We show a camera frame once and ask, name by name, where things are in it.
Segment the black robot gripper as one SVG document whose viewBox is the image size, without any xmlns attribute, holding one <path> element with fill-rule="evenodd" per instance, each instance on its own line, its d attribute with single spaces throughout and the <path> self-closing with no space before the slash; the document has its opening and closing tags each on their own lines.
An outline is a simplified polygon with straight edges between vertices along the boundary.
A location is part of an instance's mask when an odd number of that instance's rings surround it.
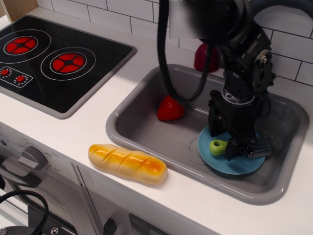
<svg viewBox="0 0 313 235">
<path fill-rule="evenodd" d="M 257 145 L 255 121 L 263 112 L 263 99 L 257 98 L 246 106 L 233 105 L 217 90 L 210 92 L 208 126 L 212 137 L 227 132 L 230 139 L 226 145 L 224 158 L 231 161 L 243 156 L 243 148 L 253 150 Z"/>
</svg>

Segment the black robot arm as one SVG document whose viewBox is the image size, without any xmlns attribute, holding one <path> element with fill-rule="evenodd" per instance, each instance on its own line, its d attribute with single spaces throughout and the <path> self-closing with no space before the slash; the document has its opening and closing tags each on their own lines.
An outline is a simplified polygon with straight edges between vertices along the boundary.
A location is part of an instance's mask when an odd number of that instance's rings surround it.
<svg viewBox="0 0 313 235">
<path fill-rule="evenodd" d="M 165 62 L 165 28 L 170 24 L 170 4 L 161 1 L 157 46 L 165 87 L 180 103 L 197 99 L 206 84 L 213 48 L 218 48 L 223 55 L 225 83 L 220 91 L 210 93 L 209 132 L 213 137 L 224 132 L 230 135 L 225 159 L 254 157 L 259 144 L 255 122 L 266 119 L 271 111 L 267 89 L 273 85 L 275 74 L 271 70 L 270 40 L 252 18 L 245 0 L 183 0 L 181 4 L 196 37 L 207 46 L 205 64 L 196 92 L 190 98 L 180 96 Z"/>
</svg>

